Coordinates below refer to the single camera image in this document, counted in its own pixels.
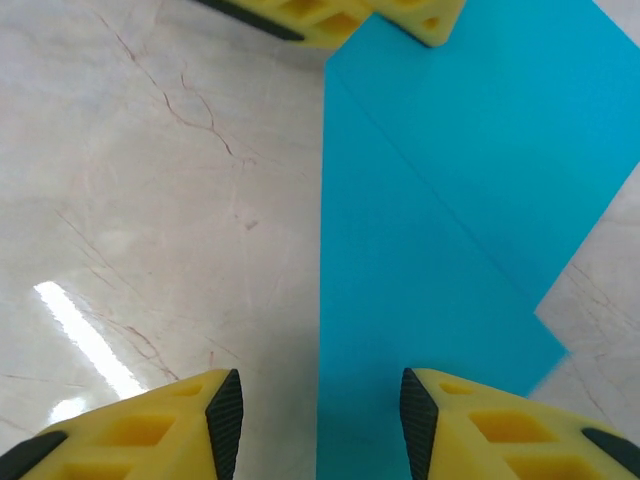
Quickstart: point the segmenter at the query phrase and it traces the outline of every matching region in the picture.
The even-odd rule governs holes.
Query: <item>blue paper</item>
[[[588,0],[521,3],[327,65],[318,480],[410,478],[404,367],[527,395],[565,353],[533,309],[640,158],[640,60]]]

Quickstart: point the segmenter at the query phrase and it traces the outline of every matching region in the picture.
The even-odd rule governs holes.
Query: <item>blue mat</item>
[[[588,0],[469,0],[426,49],[378,17],[328,63],[319,480],[407,480],[404,367],[527,395],[535,305],[640,159],[640,52]]]

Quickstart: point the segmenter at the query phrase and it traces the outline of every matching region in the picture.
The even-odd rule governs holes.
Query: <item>marble floor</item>
[[[327,57],[187,0],[0,2],[0,451],[237,367],[236,478],[313,478]],[[635,441],[638,285],[640,172],[539,307],[574,354],[535,394]]]

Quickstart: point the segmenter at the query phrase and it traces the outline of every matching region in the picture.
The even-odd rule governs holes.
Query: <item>black rubber pad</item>
[[[584,428],[582,434],[596,444],[620,465],[640,478],[640,448],[626,438],[618,437],[598,428]]]
[[[295,32],[287,27],[279,25],[269,20],[268,18],[261,17],[258,14],[250,12],[249,10],[245,10],[238,5],[227,2],[226,0],[196,1],[282,40],[287,40],[290,42],[300,42],[304,40],[304,35],[301,35],[298,32]]]
[[[0,457],[0,480],[18,480],[67,439],[64,432],[49,432],[19,443]]]
[[[232,480],[244,414],[242,387],[237,370],[231,370],[205,414],[218,480]]]
[[[438,405],[410,368],[402,375],[400,420],[407,444],[411,478],[426,480],[436,438]]]

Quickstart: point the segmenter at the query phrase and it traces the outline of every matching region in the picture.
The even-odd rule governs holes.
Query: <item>white marble surface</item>
[[[237,367],[236,478],[313,478],[327,56],[186,0],[0,2],[0,451]],[[639,252],[637,172],[539,308],[575,354],[536,393],[636,441]]]

